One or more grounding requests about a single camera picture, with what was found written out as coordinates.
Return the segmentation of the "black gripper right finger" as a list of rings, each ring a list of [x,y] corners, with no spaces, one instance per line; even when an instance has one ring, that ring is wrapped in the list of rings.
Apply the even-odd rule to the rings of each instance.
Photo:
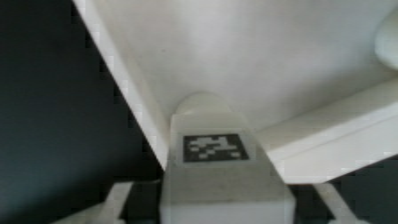
[[[314,184],[313,187],[334,215],[329,224],[371,224],[366,220],[357,218],[334,185],[330,183],[320,183]]]

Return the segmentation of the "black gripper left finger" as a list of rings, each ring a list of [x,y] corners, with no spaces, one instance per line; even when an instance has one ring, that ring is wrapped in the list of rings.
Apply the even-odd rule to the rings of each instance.
[[[50,224],[126,224],[121,218],[131,182],[117,182],[105,201]]]

